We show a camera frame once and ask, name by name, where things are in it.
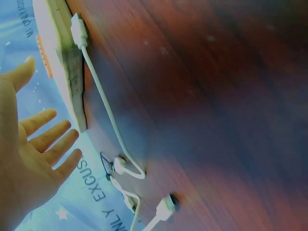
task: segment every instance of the star pattern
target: star pattern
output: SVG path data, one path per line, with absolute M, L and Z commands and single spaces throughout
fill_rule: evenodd
M 60 220 L 62 219 L 67 220 L 67 211 L 60 208 L 59 211 L 56 212 L 56 214 L 58 214 Z

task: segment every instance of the white power strip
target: white power strip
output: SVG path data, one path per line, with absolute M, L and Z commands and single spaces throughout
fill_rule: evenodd
M 79 132 L 87 129 L 83 110 L 82 52 L 74 44 L 65 0 L 33 0 L 38 42 L 47 73 L 55 80 Z

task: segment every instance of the wooden table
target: wooden table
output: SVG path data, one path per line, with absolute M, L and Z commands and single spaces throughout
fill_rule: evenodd
M 306 0 L 67 0 L 145 180 L 116 176 L 160 231 L 308 230 Z M 86 68 L 97 151 L 121 150 Z

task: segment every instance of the white plug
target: white plug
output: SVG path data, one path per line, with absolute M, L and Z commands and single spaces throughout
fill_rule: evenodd
M 79 49 L 81 47 L 87 47 L 87 30 L 85 23 L 82 19 L 79 18 L 78 14 L 76 13 L 72 19 L 71 19 L 72 25 L 71 25 L 71 32 L 73 36 L 74 43 L 78 46 Z
M 175 213 L 178 203 L 178 199 L 173 194 L 163 198 L 156 208 L 156 216 L 142 231 L 151 231 L 161 220 L 168 220 Z
M 121 157 L 116 157 L 114 160 L 114 169 L 120 175 L 123 175 L 126 172 L 126 161 Z
M 136 204 L 133 201 L 133 199 L 130 196 L 127 196 L 126 194 L 123 194 L 124 197 L 124 203 L 126 204 L 127 208 L 129 208 L 130 211 L 132 211 L 133 214 L 135 214 L 136 211 Z

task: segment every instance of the blue fabric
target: blue fabric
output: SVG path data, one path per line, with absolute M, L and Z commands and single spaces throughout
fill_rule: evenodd
M 30 55 L 36 59 L 33 78 L 17 94 L 19 118 L 47 108 L 58 112 L 57 118 L 35 135 L 70 119 L 57 86 L 47 77 L 36 43 L 37 34 L 31 0 L 1 1 L 0 73 L 15 68 Z M 16 231 L 129 231 L 133 214 L 124 205 L 121 193 L 105 179 L 99 155 L 85 133 L 72 149 L 75 148 L 80 148 L 84 155 L 78 168 L 57 195 L 29 213 Z M 136 230 L 142 230 L 140 223 Z

